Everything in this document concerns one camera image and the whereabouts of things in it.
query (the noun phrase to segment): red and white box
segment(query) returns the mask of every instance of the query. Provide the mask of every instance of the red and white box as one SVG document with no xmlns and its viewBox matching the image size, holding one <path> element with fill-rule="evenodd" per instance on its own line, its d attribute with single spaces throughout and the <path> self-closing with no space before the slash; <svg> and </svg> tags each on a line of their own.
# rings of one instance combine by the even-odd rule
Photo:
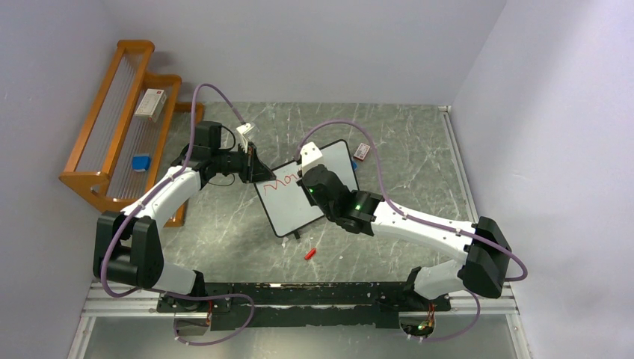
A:
<svg viewBox="0 0 634 359">
<path fill-rule="evenodd" d="M 148 88 L 135 111 L 135 116 L 144 117 L 152 122 L 158 120 L 167 96 L 165 90 Z"/>
<path fill-rule="evenodd" d="M 358 159 L 359 161 L 363 161 L 366 159 L 366 156 L 370 152 L 370 146 L 367 144 L 360 144 L 356 151 L 354 151 L 354 155 L 352 157 Z"/>
</svg>

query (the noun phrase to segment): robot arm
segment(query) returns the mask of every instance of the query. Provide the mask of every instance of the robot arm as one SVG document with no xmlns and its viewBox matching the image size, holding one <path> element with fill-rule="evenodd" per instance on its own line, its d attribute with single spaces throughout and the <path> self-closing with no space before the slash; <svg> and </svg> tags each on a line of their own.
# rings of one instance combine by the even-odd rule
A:
<svg viewBox="0 0 634 359">
<path fill-rule="evenodd" d="M 431 247 L 451 258 L 418 272 L 413 290 L 423 298 L 433 299 L 464 289 L 487 298 L 498 298 L 502 294 L 509 258 L 461 234 L 477 234 L 510 251 L 495 221 L 485 217 L 480 217 L 477 224 L 452 221 L 394 203 L 404 213 L 400 215 L 379 194 L 349 191 L 339 177 L 326 168 L 321 152 L 312 142 L 302 148 L 301 164 L 298 184 L 309 203 L 318 206 L 329 221 L 350 233 L 391 236 Z M 420 224 L 406 218 L 408 215 L 455 228 L 456 232 Z"/>
<path fill-rule="evenodd" d="M 275 180 L 273 172 L 257 156 L 257 150 L 248 137 L 250 124 L 238 128 L 238 151 L 222 150 L 221 124 L 205 121 L 196 125 L 194 149 L 188 167 L 177 177 L 187 152 L 172 162 L 164 179 L 171 179 L 165 187 L 129 222 L 108 262 L 107 278 L 118 283 L 145 289 L 158 289 L 184 295 L 204 296 L 205 283 L 198 271 L 186 269 L 164 260 L 159 230 L 167 220 L 200 191 L 216 174 L 238 174 L 244 183 Z M 100 276 L 105 252 L 119 230 L 123 219 L 151 192 L 121 212 L 104 212 L 97 221 L 93 273 Z"/>
</svg>

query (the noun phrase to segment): white wall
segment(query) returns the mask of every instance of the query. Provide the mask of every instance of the white wall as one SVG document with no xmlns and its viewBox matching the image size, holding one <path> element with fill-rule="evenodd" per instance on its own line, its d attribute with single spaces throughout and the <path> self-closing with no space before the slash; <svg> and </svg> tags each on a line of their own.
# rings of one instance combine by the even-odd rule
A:
<svg viewBox="0 0 634 359">
<path fill-rule="evenodd" d="M 59 181 L 118 40 L 98 1 L 0 11 L 0 357 L 65 358 L 97 212 Z"/>
<path fill-rule="evenodd" d="M 104 2 L 167 52 L 161 71 L 235 101 L 446 105 L 505 0 Z"/>
<path fill-rule="evenodd" d="M 510 0 L 453 104 L 535 358 L 634 356 L 634 3 Z"/>
</svg>

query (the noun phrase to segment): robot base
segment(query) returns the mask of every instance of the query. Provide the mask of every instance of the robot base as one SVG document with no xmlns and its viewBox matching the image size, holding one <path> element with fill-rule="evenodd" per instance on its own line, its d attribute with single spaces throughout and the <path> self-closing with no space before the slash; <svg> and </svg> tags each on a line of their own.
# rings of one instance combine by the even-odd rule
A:
<svg viewBox="0 0 634 359">
<path fill-rule="evenodd" d="M 306 325 L 371 325 L 376 328 L 401 328 L 399 312 L 451 309 L 448 297 L 429 301 L 407 282 L 338 282 L 338 283 L 206 283 L 209 295 L 242 293 L 256 303 L 256 313 L 249 324 L 257 327 L 304 327 Z M 240 327 L 248 317 L 250 306 L 243 299 L 212 303 L 212 331 Z M 163 297 L 156 308 L 160 313 L 191 312 L 171 297 Z M 208 302 L 201 302 L 197 312 L 206 313 Z"/>
</svg>

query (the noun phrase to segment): red marker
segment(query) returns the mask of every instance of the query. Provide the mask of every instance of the red marker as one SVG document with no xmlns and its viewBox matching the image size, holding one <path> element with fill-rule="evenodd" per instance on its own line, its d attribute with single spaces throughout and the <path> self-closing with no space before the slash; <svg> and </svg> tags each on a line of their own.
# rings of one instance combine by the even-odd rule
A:
<svg viewBox="0 0 634 359">
<path fill-rule="evenodd" d="M 304 257 L 304 259 L 309 260 L 313 258 L 313 256 L 315 255 L 315 252 L 317 252 L 315 248 L 311 249 L 310 252 L 308 252 L 308 254 Z"/>
</svg>

